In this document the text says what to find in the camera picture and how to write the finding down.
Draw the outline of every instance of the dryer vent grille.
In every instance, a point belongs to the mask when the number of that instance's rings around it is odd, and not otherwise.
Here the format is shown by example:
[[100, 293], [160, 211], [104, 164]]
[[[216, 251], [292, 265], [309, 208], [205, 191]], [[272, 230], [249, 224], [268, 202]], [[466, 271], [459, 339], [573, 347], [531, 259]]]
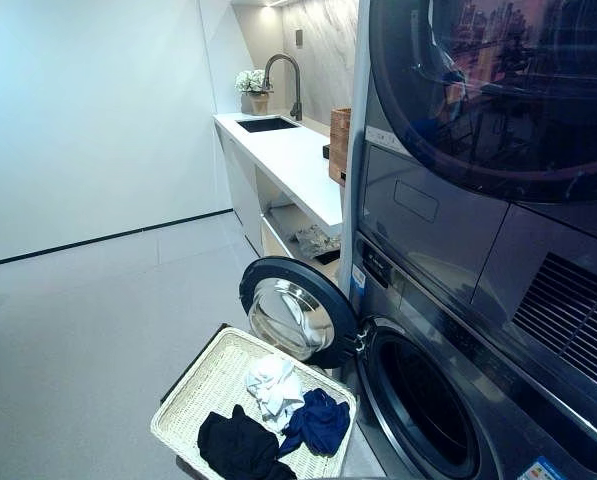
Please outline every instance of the dryer vent grille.
[[597, 382], [597, 275], [549, 253], [513, 322]]

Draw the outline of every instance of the stacked washer dryer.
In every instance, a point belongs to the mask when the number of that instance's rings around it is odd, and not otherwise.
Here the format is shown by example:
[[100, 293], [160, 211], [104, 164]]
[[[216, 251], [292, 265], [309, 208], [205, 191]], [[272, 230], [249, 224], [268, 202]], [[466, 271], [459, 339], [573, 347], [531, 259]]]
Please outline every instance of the stacked washer dryer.
[[343, 366], [389, 475], [597, 479], [597, 0], [367, 12], [349, 301], [263, 258], [254, 332]]

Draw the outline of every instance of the floor tile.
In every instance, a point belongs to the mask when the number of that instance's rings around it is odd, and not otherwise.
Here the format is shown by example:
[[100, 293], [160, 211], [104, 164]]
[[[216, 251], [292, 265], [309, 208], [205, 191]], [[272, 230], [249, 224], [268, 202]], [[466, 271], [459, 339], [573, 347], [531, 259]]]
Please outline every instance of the floor tile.
[[142, 232], [0, 265], [0, 294], [44, 294], [157, 265], [155, 232]]
[[156, 230], [160, 262], [167, 263], [231, 245], [242, 236], [241, 231], [233, 213]]
[[[249, 329], [256, 258], [233, 215], [203, 225], [0, 266], [0, 479], [189, 478], [149, 421], [222, 323]], [[376, 471], [363, 441], [350, 474]]]

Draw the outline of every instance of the gray faucet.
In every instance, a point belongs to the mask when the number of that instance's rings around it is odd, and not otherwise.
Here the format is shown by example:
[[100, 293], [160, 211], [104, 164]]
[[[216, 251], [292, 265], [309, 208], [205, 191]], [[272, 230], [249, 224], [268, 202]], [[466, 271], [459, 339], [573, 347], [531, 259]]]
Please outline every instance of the gray faucet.
[[277, 53], [273, 57], [271, 57], [267, 61], [267, 65], [265, 66], [265, 80], [262, 83], [262, 89], [265, 91], [271, 90], [271, 84], [269, 83], [269, 70], [271, 69], [271, 65], [279, 59], [284, 59], [294, 66], [294, 70], [296, 71], [296, 101], [294, 102], [294, 106], [291, 109], [290, 115], [295, 117], [296, 120], [302, 120], [302, 103], [300, 102], [300, 67], [298, 67], [298, 62], [296, 59], [290, 55], [285, 55], [284, 53]]

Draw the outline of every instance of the undermount sink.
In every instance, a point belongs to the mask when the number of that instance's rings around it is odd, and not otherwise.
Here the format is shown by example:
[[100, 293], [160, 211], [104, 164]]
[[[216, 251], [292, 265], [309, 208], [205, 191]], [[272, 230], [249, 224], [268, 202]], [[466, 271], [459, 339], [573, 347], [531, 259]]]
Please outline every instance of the undermount sink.
[[236, 123], [250, 133], [283, 130], [285, 128], [296, 128], [298, 126], [280, 117], [261, 118], [260, 120], [241, 120]]

